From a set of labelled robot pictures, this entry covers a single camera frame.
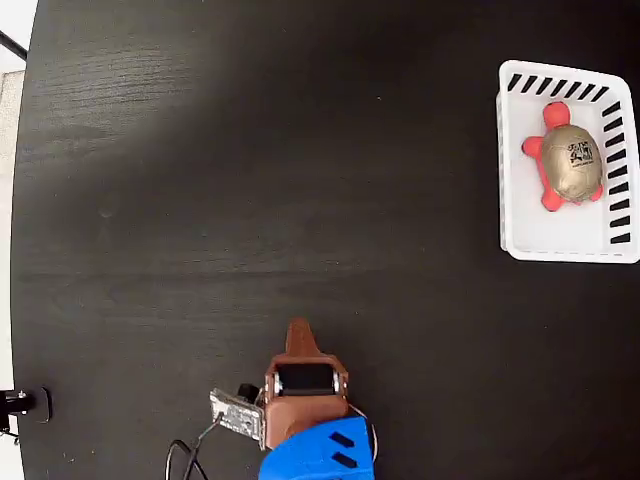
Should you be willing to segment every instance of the gold turtle shell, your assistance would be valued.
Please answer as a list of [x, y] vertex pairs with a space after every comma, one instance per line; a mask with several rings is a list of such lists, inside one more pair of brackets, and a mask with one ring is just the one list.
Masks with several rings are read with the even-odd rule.
[[541, 155], [551, 188], [565, 200], [587, 200], [602, 183], [602, 158], [584, 128], [562, 125], [549, 131]]

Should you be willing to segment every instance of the red turtle head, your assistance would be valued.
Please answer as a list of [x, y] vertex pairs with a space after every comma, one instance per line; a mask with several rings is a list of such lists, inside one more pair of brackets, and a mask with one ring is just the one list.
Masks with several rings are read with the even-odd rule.
[[548, 130], [561, 125], [569, 125], [571, 121], [569, 107], [562, 102], [553, 102], [544, 107], [542, 116], [544, 117], [544, 123]]

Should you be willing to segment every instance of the wooden table surface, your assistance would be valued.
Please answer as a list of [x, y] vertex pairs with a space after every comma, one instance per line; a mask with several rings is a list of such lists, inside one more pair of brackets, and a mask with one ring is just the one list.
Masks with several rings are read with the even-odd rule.
[[[161, 478], [307, 316], [381, 479], [640, 476], [640, 270], [498, 239], [497, 72], [620, 75], [633, 2], [42, 0], [18, 136], [27, 480]], [[216, 432], [211, 478], [255, 479]]]

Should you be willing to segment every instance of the white basket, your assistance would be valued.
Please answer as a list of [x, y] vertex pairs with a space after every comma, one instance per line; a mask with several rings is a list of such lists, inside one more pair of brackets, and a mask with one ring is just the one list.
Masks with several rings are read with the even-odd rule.
[[[598, 144], [605, 193], [597, 202], [541, 203], [542, 183], [522, 142], [543, 136], [543, 108], [563, 101], [571, 123]], [[509, 60], [496, 98], [500, 170], [500, 242], [519, 260], [634, 263], [640, 259], [640, 163], [627, 83], [603, 73]]]

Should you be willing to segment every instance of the stuffed turtle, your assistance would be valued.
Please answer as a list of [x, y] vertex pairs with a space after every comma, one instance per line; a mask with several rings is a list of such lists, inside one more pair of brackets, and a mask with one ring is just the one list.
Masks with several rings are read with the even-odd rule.
[[569, 107], [550, 103], [543, 112], [547, 134], [529, 137], [522, 150], [535, 158], [544, 186], [542, 204], [550, 212], [565, 202], [580, 204], [600, 199], [602, 158], [593, 137], [584, 128], [571, 125]]

